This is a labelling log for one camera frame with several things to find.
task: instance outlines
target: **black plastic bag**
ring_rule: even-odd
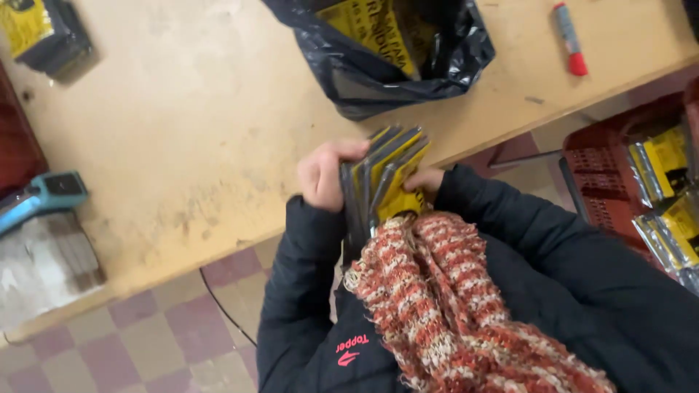
[[[294,29],[325,95],[342,116],[354,121],[462,95],[495,57],[473,0],[394,0],[410,3],[422,20],[438,28],[420,68],[422,80],[409,79],[397,66],[316,17],[323,6],[319,3],[327,5],[328,0],[263,1],[281,23]]]

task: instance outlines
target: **red knit scarf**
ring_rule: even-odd
[[[484,251],[475,225],[457,215],[399,217],[345,274],[403,383],[418,392],[614,392],[603,371],[510,319]]]

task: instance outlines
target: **wooden table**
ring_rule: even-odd
[[[51,86],[3,60],[52,169],[89,187],[78,213],[108,282],[11,340],[279,234],[296,162],[324,141],[422,124],[426,163],[444,164],[699,59],[680,0],[570,1],[585,78],[565,69],[553,1],[479,0],[497,56],[476,86],[356,124],[259,0],[75,3],[101,58],[89,73]]]

